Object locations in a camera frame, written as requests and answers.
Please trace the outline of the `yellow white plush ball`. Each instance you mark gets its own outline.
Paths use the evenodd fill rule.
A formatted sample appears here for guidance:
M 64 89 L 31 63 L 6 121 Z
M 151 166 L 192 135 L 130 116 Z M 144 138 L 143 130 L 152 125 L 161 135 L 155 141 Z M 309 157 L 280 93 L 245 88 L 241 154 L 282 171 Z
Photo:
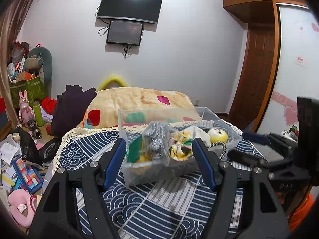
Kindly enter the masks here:
M 215 142 L 224 142 L 226 143 L 228 141 L 228 135 L 227 133 L 221 129 L 213 127 L 208 131 L 208 136 L 210 138 L 210 142 L 213 144 Z

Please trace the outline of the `navy patterned table cloth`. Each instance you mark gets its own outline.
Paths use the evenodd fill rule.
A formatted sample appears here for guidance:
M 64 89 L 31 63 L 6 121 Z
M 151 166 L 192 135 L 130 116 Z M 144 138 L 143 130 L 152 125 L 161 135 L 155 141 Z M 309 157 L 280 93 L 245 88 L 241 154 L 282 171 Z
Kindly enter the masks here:
M 116 127 L 74 128 L 63 137 L 52 170 L 84 168 L 117 138 Z M 129 188 L 119 172 L 102 196 L 120 238 L 200 238 L 216 198 L 198 171 Z

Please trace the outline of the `white drawstring bag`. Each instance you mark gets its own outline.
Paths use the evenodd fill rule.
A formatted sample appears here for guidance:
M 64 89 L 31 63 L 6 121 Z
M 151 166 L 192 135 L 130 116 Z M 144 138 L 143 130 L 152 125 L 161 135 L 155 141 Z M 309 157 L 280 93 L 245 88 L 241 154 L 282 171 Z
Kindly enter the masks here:
M 208 133 L 197 126 L 188 127 L 183 132 L 192 139 L 201 138 L 206 147 L 211 145 L 210 136 Z

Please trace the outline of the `black strap pouch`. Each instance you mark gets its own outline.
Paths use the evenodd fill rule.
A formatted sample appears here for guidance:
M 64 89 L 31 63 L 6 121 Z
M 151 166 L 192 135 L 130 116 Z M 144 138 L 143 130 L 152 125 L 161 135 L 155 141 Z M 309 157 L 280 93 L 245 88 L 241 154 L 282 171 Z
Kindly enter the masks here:
M 213 142 L 208 150 L 214 152 L 220 160 L 223 160 L 227 155 L 227 146 L 224 142 Z

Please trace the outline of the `green knitted cloth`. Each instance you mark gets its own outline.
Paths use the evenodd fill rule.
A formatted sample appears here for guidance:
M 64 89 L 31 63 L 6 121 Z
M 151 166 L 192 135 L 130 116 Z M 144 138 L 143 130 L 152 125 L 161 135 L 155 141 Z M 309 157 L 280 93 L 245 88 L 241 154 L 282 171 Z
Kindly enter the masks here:
M 130 145 L 127 153 L 127 162 L 135 163 L 140 158 L 140 150 L 142 148 L 143 139 L 139 136 Z

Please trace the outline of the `beige patchwork blanket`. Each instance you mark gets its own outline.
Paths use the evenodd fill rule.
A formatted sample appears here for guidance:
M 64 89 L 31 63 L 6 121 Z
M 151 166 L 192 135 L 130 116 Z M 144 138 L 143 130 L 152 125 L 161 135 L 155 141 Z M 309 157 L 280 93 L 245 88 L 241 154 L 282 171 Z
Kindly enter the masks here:
M 78 127 L 110 128 L 118 125 L 119 111 L 142 111 L 138 123 L 153 120 L 198 121 L 200 116 L 189 97 L 177 91 L 117 87 L 97 92 Z

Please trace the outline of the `large black wall tv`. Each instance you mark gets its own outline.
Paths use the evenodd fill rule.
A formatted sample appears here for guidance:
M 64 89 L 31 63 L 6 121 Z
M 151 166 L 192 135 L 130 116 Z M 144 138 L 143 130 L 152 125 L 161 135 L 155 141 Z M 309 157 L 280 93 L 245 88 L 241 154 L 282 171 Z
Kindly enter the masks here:
M 157 24 L 163 0 L 101 0 L 97 17 Z

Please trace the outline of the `floral yellow white cloth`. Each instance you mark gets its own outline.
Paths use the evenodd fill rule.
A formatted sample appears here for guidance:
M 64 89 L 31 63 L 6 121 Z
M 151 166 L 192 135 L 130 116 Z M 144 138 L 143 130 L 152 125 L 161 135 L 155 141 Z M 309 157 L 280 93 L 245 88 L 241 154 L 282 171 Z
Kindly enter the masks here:
M 184 132 L 173 132 L 170 134 L 170 158 L 176 161 L 186 161 L 193 156 L 193 139 Z

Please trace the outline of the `clear plastic storage box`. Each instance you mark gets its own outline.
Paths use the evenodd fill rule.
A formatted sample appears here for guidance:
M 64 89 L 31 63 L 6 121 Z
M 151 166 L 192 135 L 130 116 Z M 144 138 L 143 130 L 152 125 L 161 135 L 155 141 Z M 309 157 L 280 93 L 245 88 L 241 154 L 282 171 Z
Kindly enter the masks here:
M 207 107 L 120 110 L 119 136 L 127 143 L 122 173 L 127 187 L 172 179 L 198 170 L 192 144 L 203 140 L 225 159 L 241 136 Z

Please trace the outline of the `black flashlight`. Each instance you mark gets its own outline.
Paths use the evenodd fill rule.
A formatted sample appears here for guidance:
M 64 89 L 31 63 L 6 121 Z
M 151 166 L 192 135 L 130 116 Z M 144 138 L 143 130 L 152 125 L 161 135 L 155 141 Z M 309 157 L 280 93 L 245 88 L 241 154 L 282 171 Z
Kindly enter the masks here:
M 36 139 L 42 138 L 42 132 L 40 131 L 39 127 L 36 125 L 36 123 L 33 120 L 29 120 L 27 122 L 27 125 L 34 138 Z

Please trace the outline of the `silver mesh scrubber bag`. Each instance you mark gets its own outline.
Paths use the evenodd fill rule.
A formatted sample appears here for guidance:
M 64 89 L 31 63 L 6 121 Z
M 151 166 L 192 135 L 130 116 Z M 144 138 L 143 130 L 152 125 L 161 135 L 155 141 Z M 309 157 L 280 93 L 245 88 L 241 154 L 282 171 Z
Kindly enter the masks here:
M 163 166 L 170 162 L 170 125 L 162 121 L 151 121 L 142 132 L 142 141 L 146 155 Z

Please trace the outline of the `black plastic bag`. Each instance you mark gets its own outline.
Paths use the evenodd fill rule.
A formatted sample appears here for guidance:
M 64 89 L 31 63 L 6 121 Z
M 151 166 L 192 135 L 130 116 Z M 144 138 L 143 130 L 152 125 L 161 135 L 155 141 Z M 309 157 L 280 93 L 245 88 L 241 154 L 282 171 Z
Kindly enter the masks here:
M 18 132 L 20 136 L 22 160 L 40 169 L 43 168 L 43 165 L 53 161 L 62 141 L 61 138 L 53 138 L 40 149 L 37 149 L 33 138 L 28 132 L 20 127 L 17 127 L 15 132 Z

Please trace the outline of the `red plush item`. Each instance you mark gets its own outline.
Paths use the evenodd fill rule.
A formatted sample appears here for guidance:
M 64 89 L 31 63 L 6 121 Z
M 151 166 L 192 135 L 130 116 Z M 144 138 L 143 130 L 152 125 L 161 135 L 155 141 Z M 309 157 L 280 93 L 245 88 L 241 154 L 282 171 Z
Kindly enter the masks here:
M 57 104 L 57 100 L 51 99 L 50 97 L 44 98 L 41 102 L 41 105 L 44 111 L 50 115 L 53 115 L 56 104 Z

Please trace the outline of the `pink rabbit figurine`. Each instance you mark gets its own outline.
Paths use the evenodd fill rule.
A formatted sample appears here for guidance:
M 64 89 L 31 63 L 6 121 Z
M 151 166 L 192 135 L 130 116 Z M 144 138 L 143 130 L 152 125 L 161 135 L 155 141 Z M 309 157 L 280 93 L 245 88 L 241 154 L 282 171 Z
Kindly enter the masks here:
M 29 105 L 27 90 L 24 90 L 23 92 L 22 91 L 19 92 L 18 105 L 20 107 L 19 120 L 23 126 L 27 127 L 29 120 L 32 120 L 32 121 L 35 120 L 34 111 Z

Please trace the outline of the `yellow green sponge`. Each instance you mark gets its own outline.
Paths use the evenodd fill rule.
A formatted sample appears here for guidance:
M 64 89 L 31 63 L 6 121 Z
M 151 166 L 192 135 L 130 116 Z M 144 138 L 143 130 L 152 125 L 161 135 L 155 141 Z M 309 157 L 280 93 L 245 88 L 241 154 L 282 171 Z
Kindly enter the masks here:
M 151 168 L 152 161 L 147 155 L 140 154 L 140 158 L 133 164 L 133 172 L 136 175 L 144 175 Z

